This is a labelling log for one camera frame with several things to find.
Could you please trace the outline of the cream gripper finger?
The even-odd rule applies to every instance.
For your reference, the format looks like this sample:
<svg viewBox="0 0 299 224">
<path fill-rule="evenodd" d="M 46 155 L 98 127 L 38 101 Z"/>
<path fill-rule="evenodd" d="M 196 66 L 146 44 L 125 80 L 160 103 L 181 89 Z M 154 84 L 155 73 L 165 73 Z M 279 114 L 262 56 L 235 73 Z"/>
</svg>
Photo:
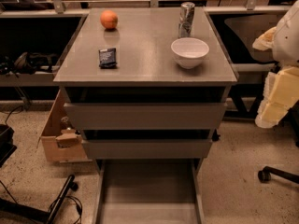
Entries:
<svg viewBox="0 0 299 224">
<path fill-rule="evenodd" d="M 299 101 L 299 68 L 287 66 L 277 74 L 269 72 L 264 83 L 263 100 L 255 123 L 260 128 L 272 128 Z"/>
<path fill-rule="evenodd" d="M 256 38 L 252 44 L 252 47 L 257 50 L 267 50 L 273 48 L 274 33 L 277 27 L 272 27 Z"/>
</svg>

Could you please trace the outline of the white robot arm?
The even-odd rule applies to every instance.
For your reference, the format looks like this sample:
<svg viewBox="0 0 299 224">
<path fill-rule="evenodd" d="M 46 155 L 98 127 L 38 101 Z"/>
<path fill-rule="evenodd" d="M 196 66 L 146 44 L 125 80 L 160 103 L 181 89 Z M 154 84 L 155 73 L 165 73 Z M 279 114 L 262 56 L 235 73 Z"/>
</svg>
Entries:
<svg viewBox="0 0 299 224">
<path fill-rule="evenodd" d="M 276 126 L 299 101 L 299 1 L 287 11 L 276 27 L 260 35 L 252 44 L 257 50 L 271 49 L 280 67 L 269 72 L 263 88 L 263 100 L 255 123 L 260 128 Z"/>
</svg>

